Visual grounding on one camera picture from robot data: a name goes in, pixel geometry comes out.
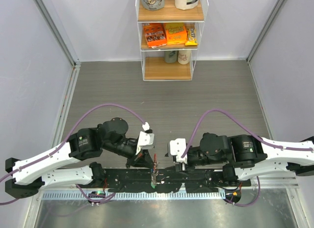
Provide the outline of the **red handled keyring with chain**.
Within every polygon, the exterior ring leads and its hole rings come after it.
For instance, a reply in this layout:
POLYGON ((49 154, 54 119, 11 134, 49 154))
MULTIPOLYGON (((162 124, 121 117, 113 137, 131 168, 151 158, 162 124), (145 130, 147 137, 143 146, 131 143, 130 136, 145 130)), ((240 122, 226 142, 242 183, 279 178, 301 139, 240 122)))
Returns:
POLYGON ((157 160, 157 154, 154 154, 153 159, 153 168, 151 171, 151 187, 154 189, 157 185, 157 176, 158 176, 158 160, 157 160))

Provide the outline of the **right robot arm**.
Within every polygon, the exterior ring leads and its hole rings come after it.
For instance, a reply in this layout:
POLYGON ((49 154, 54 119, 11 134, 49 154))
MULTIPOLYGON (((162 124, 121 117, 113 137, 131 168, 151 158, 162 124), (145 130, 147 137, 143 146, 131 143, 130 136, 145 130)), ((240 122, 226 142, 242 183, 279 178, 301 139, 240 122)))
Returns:
POLYGON ((166 156, 172 156, 180 171, 222 164, 222 180, 229 186, 281 171, 291 171, 296 176, 314 174, 313 138, 281 142, 251 135, 227 137, 204 133, 199 146, 187 149, 186 140, 178 138, 170 141, 167 147, 166 156))

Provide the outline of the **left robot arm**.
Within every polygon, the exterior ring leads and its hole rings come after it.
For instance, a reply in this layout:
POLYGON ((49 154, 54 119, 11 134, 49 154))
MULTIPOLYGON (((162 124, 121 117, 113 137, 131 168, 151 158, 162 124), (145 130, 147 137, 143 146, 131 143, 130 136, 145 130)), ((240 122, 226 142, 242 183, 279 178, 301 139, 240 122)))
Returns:
POLYGON ((95 128, 80 129, 65 143, 26 160, 9 158, 5 170, 11 179, 5 182, 5 192, 15 199, 31 197, 40 189, 78 184, 84 188, 105 185, 106 172, 101 164, 66 169, 69 164, 98 158, 104 150, 127 159, 126 167, 153 168, 149 150, 155 146, 155 136, 148 123, 137 138, 127 138, 127 122, 113 118, 95 128))

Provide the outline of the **cream cup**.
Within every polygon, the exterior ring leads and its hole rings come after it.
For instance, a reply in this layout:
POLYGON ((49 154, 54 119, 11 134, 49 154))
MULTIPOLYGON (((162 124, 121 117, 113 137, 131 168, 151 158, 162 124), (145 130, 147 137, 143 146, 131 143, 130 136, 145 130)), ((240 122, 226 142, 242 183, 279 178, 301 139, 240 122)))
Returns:
POLYGON ((190 63, 191 59, 191 50, 179 50, 178 51, 178 63, 182 65, 186 65, 190 63))

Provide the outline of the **orange snack box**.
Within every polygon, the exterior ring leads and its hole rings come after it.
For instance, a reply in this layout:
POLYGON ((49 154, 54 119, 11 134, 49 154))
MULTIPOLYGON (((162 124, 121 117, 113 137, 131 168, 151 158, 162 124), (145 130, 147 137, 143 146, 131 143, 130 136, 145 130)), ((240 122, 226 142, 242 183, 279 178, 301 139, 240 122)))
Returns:
POLYGON ((143 35, 149 48, 167 45, 167 40, 162 23, 144 23, 143 35))

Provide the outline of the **yellow candy bag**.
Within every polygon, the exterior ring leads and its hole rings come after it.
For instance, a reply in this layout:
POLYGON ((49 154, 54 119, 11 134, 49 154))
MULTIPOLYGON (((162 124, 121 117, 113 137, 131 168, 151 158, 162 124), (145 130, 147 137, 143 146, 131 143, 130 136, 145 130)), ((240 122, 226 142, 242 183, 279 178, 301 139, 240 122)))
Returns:
POLYGON ((187 31, 187 38, 186 38, 185 45, 186 46, 197 46, 198 40, 196 37, 195 28, 188 28, 186 31, 187 31))

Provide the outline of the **dark green cup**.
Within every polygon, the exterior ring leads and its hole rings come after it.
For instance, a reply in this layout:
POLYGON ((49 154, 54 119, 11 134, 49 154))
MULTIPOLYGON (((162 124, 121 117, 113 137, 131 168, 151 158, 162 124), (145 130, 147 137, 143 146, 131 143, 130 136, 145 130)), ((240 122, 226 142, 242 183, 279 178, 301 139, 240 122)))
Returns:
POLYGON ((164 52, 164 61, 166 63, 175 63, 175 62, 177 62, 177 59, 178 59, 178 51, 177 50, 164 52))

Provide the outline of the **orange candy box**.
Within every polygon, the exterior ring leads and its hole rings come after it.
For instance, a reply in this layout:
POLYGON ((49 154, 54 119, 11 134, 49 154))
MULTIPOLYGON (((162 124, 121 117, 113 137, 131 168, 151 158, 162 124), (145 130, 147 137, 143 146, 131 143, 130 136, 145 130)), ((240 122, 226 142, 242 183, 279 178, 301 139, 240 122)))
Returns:
POLYGON ((186 42, 187 31, 184 23, 164 23, 164 29, 167 45, 184 44, 186 42))

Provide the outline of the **white paper bag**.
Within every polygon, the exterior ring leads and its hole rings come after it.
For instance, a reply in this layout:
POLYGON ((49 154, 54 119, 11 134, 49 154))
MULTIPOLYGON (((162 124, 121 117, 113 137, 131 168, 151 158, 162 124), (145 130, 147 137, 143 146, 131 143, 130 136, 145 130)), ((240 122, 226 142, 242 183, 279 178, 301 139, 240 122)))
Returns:
POLYGON ((199 0, 175 0, 175 7, 181 10, 189 10, 195 8, 199 0))

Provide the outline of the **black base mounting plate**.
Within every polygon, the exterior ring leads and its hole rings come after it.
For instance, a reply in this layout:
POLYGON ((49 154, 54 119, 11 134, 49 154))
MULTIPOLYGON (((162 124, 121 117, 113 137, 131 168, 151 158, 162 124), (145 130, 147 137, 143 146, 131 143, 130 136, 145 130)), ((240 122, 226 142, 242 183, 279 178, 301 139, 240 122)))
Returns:
POLYGON ((219 188, 231 187, 237 189, 239 185, 251 186, 250 180, 243 182, 237 180, 228 181, 222 171, 213 169, 193 169, 183 172, 162 173, 158 170, 157 185, 151 187, 150 169, 103 169, 91 164, 92 181, 86 185, 79 182, 81 188, 101 188, 105 187, 113 193, 171 193, 178 192, 182 185, 187 193, 217 192, 219 188))

